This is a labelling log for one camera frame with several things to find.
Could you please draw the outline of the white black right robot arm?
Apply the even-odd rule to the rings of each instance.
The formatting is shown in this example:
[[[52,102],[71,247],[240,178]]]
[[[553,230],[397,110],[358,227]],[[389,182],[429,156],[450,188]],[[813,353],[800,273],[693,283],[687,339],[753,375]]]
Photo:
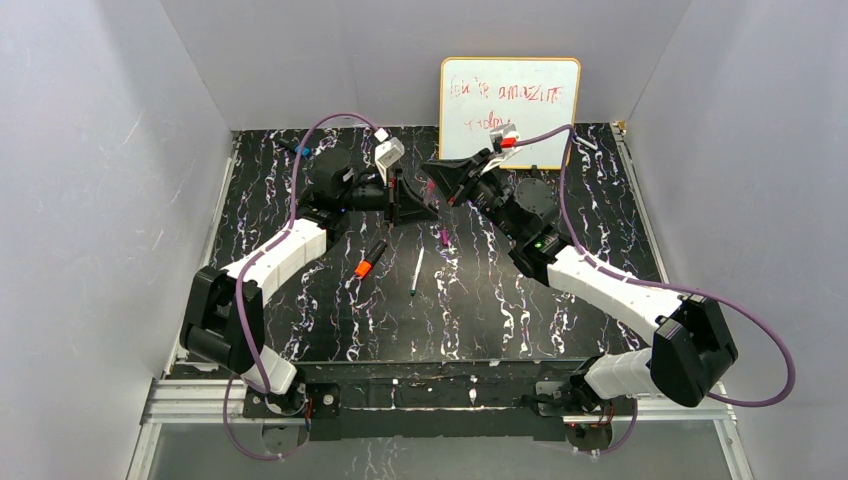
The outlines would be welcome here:
[[[561,210],[548,184],[526,178],[510,186],[488,163],[482,150],[466,159],[427,161],[422,170],[449,205],[472,205],[507,237],[523,276],[587,302],[647,344],[585,361],[562,387],[561,405],[588,411],[616,397],[651,395],[698,406],[738,358],[717,301],[641,285],[579,253],[559,228]]]

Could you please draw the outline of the pink white pen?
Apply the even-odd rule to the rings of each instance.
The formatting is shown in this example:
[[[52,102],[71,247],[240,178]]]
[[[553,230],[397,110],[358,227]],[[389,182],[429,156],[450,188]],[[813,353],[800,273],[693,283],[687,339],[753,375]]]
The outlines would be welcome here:
[[[433,204],[433,199],[435,196],[435,184],[432,181],[427,183],[425,188],[425,193],[423,195],[423,201],[426,205],[431,206]]]

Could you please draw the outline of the white green pen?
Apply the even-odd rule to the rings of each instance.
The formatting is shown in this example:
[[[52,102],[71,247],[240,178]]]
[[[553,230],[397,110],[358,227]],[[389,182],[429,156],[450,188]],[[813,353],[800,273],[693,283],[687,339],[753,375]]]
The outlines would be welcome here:
[[[420,249],[418,257],[417,257],[414,273],[413,273],[412,280],[411,280],[410,290],[409,290],[410,295],[413,296],[413,297],[417,293],[418,281],[419,281],[420,272],[421,272],[422,265],[423,265],[424,253],[425,253],[425,248],[422,247]]]

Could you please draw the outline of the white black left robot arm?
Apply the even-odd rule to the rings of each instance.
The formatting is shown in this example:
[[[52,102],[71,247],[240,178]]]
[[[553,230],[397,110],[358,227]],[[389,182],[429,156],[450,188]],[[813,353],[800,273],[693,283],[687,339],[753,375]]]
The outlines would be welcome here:
[[[321,154],[291,224],[244,258],[195,274],[180,346],[260,393],[286,394],[297,369],[265,343],[264,307],[270,297],[341,239],[351,212],[380,212],[390,227],[438,218],[437,208],[404,179],[404,153],[398,139],[384,141],[375,149],[374,167],[366,170],[359,170],[346,150]]]

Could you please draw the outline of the black orange highlighter pen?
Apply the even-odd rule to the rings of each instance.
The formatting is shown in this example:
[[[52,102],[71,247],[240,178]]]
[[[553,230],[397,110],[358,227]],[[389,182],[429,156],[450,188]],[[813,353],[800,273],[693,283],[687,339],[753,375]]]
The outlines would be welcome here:
[[[354,270],[357,278],[364,279],[380,260],[387,248],[387,242],[383,239],[375,242]]]

